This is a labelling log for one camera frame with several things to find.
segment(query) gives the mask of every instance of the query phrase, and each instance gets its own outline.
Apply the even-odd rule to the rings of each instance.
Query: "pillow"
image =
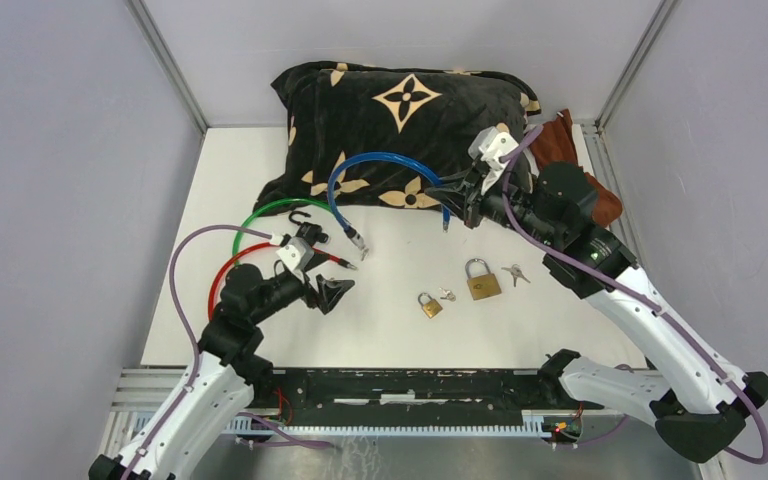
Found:
[[[496,126],[520,140],[526,117],[540,113],[528,85],[498,72],[313,62],[285,71],[272,88],[287,108],[289,150],[284,174],[255,208],[291,197],[325,201],[331,171],[364,152],[399,153],[452,175],[472,164],[467,149],[478,132]],[[439,209],[422,193],[429,185],[413,170],[370,162],[345,170],[335,197],[340,205]]]

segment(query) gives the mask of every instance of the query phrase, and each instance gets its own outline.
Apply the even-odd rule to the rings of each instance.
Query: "white floor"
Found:
[[[242,223],[262,186],[282,173],[286,150],[284,128],[209,130],[177,241],[205,225]],[[588,168],[589,160],[581,159]],[[330,214],[313,207],[305,210],[332,236],[323,249],[358,264],[360,270],[348,271],[331,263],[318,269],[326,277],[357,281],[331,314],[323,316],[296,303],[261,324],[266,339],[258,354],[277,366],[535,368],[547,354],[561,348],[580,351],[607,365],[645,365],[637,347],[599,312],[555,282],[541,264],[541,252],[511,231],[489,221],[468,230],[453,219],[449,233],[444,234],[438,212],[346,207],[341,211],[372,250],[360,262],[358,251]],[[286,215],[258,220],[253,228],[295,232]],[[233,237],[233,232],[205,234],[181,255],[179,293],[197,336],[207,323],[210,283],[230,257]],[[243,246],[259,241],[247,238]],[[502,295],[480,302],[471,299],[463,267],[473,257],[490,264]],[[247,258],[266,275],[275,259],[268,251]],[[531,284],[512,287],[501,267],[513,263],[523,268]],[[453,290],[458,299],[441,301],[444,310],[429,320],[417,295],[436,294],[439,287]],[[167,279],[142,363],[185,365],[191,355]]]

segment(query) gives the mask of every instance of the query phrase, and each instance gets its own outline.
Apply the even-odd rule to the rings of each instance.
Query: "silver key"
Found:
[[[522,274],[522,269],[519,268],[519,265],[513,264],[510,267],[502,267],[502,270],[507,271],[511,274],[511,276],[514,278],[514,286],[516,287],[516,281],[518,278],[521,278],[525,280],[528,283],[531,283],[531,280],[525,278],[525,275]]]
[[[440,289],[443,292],[442,297],[440,297],[440,300],[448,300],[450,302],[454,302],[457,297],[455,297],[455,294],[452,293],[451,290],[446,290],[445,288]]]

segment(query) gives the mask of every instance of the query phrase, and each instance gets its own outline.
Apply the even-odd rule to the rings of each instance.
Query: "brass padlock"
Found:
[[[428,301],[422,303],[422,297],[428,297]],[[422,311],[425,312],[428,318],[434,318],[434,315],[437,315],[443,310],[443,306],[440,305],[440,302],[425,292],[420,293],[416,299],[419,301],[419,304],[422,306]]]
[[[484,269],[487,273],[484,275],[473,277],[469,272],[469,267],[473,263],[480,263],[484,265]],[[466,284],[469,286],[469,293],[472,295],[473,300],[481,300],[483,298],[495,297],[502,293],[502,287],[499,286],[499,281],[496,280],[496,275],[490,271],[490,267],[487,266],[487,262],[480,258],[473,258],[466,262]]]

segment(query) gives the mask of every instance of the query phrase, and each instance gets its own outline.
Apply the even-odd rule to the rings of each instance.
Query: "brown cloth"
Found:
[[[543,170],[552,162],[567,162],[578,165],[575,143],[572,139],[572,115],[569,110],[562,110],[551,122],[543,124],[541,133],[531,144],[531,153],[537,162],[537,169]],[[593,208],[593,221],[607,227],[622,214],[622,202],[610,190],[603,187],[596,177],[584,173],[587,181],[599,193],[599,200]]]

